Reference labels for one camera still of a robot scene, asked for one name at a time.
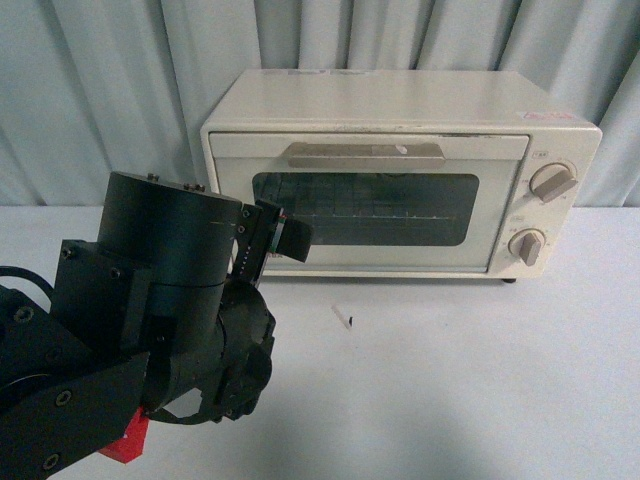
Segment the table surface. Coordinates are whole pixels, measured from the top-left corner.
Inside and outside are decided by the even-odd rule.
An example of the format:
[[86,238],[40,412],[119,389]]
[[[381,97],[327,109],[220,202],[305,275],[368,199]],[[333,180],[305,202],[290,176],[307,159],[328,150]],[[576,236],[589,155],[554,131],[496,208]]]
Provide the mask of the table surface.
[[[100,212],[0,208],[0,264],[53,282]],[[639,235],[640,209],[574,209],[545,274],[513,285],[265,279],[274,371],[252,415],[152,422],[141,458],[54,478],[638,479]]]

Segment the timer knob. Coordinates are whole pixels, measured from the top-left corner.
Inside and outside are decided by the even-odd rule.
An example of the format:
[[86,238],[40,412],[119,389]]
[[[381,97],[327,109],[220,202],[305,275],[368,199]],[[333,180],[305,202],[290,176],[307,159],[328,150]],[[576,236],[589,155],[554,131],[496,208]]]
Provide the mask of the timer knob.
[[544,203],[558,198],[577,185],[573,172],[566,165],[552,163],[538,170],[531,178],[531,191]]
[[527,267],[532,267],[540,250],[544,247],[545,238],[540,230],[528,229],[516,233],[509,242],[509,251],[512,255],[522,259]]

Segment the curtain fold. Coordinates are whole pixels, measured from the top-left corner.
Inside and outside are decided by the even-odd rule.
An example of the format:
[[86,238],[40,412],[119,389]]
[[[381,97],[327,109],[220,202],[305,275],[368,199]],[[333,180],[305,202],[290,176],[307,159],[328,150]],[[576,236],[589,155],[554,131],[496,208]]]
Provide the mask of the curtain fold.
[[208,183],[199,128],[247,68],[419,68],[520,72],[604,132],[577,204],[640,206],[640,0],[21,0],[0,41],[1,205]]

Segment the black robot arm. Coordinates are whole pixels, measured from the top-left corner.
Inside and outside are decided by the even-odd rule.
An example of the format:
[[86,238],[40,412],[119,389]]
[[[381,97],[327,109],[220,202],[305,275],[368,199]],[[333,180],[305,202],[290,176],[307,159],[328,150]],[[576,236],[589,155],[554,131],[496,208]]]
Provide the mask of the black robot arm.
[[[310,242],[275,205],[113,173],[97,242],[63,241],[52,290],[0,267],[51,298],[47,313],[0,286],[0,478],[46,478],[119,441],[140,413],[180,424],[251,413],[274,342],[256,289],[264,263],[304,261]],[[164,409],[193,388],[196,414]]]

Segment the cream toaster oven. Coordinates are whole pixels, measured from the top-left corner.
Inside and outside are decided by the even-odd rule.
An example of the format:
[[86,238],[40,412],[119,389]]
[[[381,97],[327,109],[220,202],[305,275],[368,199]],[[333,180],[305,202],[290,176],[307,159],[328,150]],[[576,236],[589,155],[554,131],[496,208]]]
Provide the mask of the cream toaster oven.
[[249,70],[201,130],[212,189],[310,223],[266,274],[535,277],[600,130],[513,72]]

